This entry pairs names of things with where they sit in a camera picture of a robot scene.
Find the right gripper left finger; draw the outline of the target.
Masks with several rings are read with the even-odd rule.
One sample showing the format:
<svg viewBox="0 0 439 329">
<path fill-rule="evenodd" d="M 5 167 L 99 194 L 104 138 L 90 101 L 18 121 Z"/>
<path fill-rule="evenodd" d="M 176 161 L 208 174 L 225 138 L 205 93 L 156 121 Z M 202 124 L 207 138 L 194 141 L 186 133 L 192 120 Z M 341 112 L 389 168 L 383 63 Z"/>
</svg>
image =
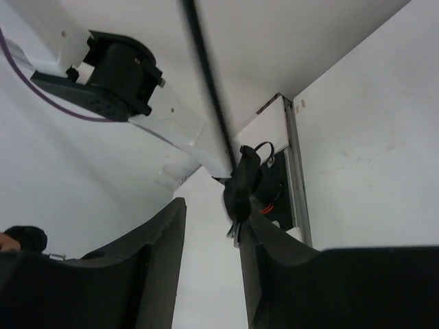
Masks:
<svg viewBox="0 0 439 329">
<path fill-rule="evenodd" d="M 187 206 L 153 218 L 79 259 L 1 254 L 2 328 L 171 328 Z"/>
</svg>

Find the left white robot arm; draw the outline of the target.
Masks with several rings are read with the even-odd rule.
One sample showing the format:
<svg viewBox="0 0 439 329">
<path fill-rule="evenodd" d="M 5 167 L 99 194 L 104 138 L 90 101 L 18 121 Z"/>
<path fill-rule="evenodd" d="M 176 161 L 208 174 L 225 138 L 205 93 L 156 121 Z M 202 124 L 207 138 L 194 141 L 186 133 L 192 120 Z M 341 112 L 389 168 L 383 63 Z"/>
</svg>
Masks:
<svg viewBox="0 0 439 329">
<path fill-rule="evenodd" d="M 152 52 L 123 35 L 90 31 L 58 1 L 2 1 L 9 32 L 32 66 L 27 87 L 49 105 L 63 99 L 86 110 L 85 121 L 128 122 L 185 152 L 214 178 L 237 169 L 235 144 L 217 94 L 194 1 L 183 1 L 217 128 L 185 107 Z"/>
</svg>

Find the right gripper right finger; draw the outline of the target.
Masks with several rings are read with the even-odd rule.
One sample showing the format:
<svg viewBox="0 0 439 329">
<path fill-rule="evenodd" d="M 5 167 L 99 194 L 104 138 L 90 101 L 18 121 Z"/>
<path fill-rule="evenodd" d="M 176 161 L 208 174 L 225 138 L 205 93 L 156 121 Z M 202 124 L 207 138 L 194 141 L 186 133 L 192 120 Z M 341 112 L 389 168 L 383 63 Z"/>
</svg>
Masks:
<svg viewBox="0 0 439 329">
<path fill-rule="evenodd" d="M 438 248 L 318 251 L 253 212 L 239 235 L 250 328 L 437 328 Z"/>
</svg>

